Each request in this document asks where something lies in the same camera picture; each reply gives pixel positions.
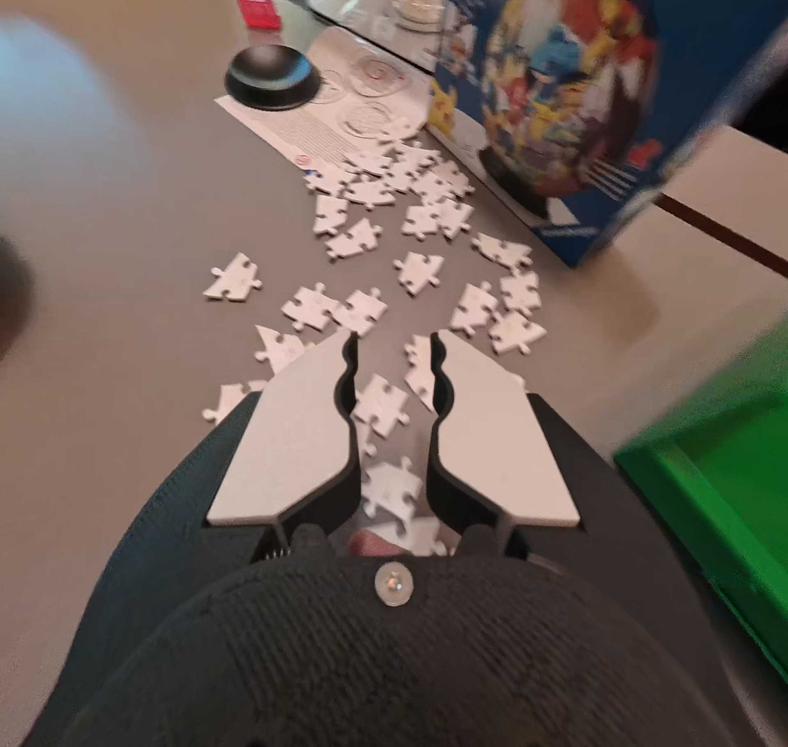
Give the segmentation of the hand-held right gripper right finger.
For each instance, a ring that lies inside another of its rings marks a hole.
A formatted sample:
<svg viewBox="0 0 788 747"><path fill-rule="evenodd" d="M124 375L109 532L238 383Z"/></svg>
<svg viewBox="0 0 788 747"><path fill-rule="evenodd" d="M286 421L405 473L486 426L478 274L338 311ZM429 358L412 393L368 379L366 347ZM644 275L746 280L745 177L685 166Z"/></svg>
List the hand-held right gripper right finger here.
<svg viewBox="0 0 788 747"><path fill-rule="evenodd" d="M492 527L574 529L581 516L527 388L450 331L433 332L428 505L457 534Z"/></svg>

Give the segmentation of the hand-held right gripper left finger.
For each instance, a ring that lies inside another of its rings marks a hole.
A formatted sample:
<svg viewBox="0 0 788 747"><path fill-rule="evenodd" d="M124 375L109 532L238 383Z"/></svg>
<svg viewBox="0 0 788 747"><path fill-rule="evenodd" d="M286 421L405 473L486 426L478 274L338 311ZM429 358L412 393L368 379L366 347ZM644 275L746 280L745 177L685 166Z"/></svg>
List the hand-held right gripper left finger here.
<svg viewBox="0 0 788 747"><path fill-rule="evenodd" d="M206 514L210 526L265 525L291 539L306 524L331 534L355 514L358 343L338 330L263 388Z"/></svg>

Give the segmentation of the pile of white puzzle pieces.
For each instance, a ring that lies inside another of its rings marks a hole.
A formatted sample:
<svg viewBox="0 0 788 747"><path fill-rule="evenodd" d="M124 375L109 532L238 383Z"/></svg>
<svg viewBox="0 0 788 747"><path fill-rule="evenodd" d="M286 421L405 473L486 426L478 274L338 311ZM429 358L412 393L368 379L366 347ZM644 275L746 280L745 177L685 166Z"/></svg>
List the pile of white puzzle pieces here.
<svg viewBox="0 0 788 747"><path fill-rule="evenodd" d="M342 165L331 163L315 165L305 173L307 188L316 192L313 232L317 238L325 239L330 262L360 256L377 249L382 229L373 225L368 216L361 218L347 228L349 203L364 205L371 212L374 208L395 203L394 191L407 191L407 186L395 186L393 181L399 175L419 186L421 205L410 206L407 210L402 233L423 240L426 235L444 234L453 240L460 230L469 230L467 219L472 207L467 203L455 201L448 191L448 172L444 167L454 165L438 164L430 167L430 160L440 160L424 152L425 160L417 167L417 161L410 165L406 154L419 151L421 145L394 141L389 146L399 153L398 160L392 161L388 150L380 152L357 151L346 155ZM403 258L395 260L398 284L410 297L417 297L427 286L437 288L438 278L444 263L441 256L427 255L409 251ZM245 300L252 289L260 289L257 279L258 267L243 253L238 253L224 271L213 269L215 285L204 295L218 299L225 294L228 299ZM491 285L485 281L478 286L466 285L466 289L451 318L450 328L463 331L470 337L477 327L483 327L492 318L498 301L492 295ZM293 329L301 333L309 327L319 332L334 324L337 331L346 329L357 334L359 339L367 336L385 315L389 305L381 298L380 290L372 287L369 291L356 289L344 301L330 298L325 293L325 285L316 283L313 288L302 286L294 297L283 304L281 312L291 321ZM255 352L255 358L268 363L273 378L283 368L310 348L312 342L304 342L298 334L280 333L275 329L256 326L263 349ZM435 378L430 369L430 341L426 335L414 335L412 342L404 346L409 370L405 381L412 393L430 410L433 408L433 389ZM269 381L250 381L248 393L262 391ZM356 389L356 403L351 417L357 432L360 461L374 457L377 448L370 443L371 434L388 438L399 425L405 427L410 418L404 411L408 402L407 394L390 383L380 374L374 374L367 386ZM388 523L375 525L372 531L387 541L402 542L407 551L416 555L445 555L446 547L438 539L438 518L414 518L423 488L421 478L412 470L408 457L402 457L399 465L380 462L367 467L360 484L360 497L363 511L370 520L375 520L380 511L394 519Z"/></svg>

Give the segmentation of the black round ball stand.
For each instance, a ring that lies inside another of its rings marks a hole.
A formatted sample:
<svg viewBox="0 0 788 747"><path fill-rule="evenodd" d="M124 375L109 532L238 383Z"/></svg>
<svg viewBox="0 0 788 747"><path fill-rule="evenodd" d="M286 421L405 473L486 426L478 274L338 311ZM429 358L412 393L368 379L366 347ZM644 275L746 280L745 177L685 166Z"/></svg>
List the black round ball stand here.
<svg viewBox="0 0 788 747"><path fill-rule="evenodd" d="M238 52L224 74L224 88L242 105L263 112L286 112L311 102L321 88L318 68L300 51L283 44L249 46Z"/></svg>

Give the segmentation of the blue printed puzzle box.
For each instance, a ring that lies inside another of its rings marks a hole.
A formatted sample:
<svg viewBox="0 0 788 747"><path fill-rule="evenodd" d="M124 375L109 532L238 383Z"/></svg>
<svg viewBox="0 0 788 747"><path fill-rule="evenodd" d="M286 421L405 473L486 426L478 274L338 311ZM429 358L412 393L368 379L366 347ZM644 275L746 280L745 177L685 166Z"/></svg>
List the blue printed puzzle box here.
<svg viewBox="0 0 788 747"><path fill-rule="evenodd" d="M786 67L787 0L445 0L428 128L567 267Z"/></svg>

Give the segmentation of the person's right hand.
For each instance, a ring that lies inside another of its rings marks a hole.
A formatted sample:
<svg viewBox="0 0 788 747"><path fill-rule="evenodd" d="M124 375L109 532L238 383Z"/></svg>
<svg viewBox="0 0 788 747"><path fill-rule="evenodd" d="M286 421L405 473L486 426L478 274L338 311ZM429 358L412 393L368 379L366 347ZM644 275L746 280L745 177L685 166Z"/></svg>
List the person's right hand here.
<svg viewBox="0 0 788 747"><path fill-rule="evenodd" d="M391 558L408 555L408 551L397 544L386 541L371 530L361 529L350 537L348 554L353 557Z"/></svg>

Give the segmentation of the green plastic bin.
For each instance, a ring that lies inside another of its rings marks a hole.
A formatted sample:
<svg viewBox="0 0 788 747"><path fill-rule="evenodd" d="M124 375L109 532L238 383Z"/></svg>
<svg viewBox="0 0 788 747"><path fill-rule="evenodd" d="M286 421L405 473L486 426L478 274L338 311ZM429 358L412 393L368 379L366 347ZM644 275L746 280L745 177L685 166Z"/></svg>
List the green plastic bin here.
<svg viewBox="0 0 788 747"><path fill-rule="evenodd" d="M613 459L786 682L786 318Z"/></svg>

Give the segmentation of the white paper instruction leaflet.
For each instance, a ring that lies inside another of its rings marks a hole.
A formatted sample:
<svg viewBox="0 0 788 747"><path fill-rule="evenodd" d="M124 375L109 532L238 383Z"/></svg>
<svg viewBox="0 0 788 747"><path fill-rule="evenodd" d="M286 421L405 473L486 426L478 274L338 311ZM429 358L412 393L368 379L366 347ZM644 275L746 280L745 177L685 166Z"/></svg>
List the white paper instruction leaflet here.
<svg viewBox="0 0 788 747"><path fill-rule="evenodd" d="M229 95L215 103L303 170L410 140L424 126L431 78L417 68L337 26L318 36L307 58L322 83L301 107L264 112Z"/></svg>

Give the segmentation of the small red block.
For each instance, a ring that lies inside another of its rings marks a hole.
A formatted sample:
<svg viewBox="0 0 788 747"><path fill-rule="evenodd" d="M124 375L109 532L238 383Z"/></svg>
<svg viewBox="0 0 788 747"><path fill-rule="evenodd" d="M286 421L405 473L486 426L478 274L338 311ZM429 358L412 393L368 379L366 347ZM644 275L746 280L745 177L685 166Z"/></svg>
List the small red block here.
<svg viewBox="0 0 788 747"><path fill-rule="evenodd" d="M273 0L236 0L236 3L248 28L281 31L281 15Z"/></svg>

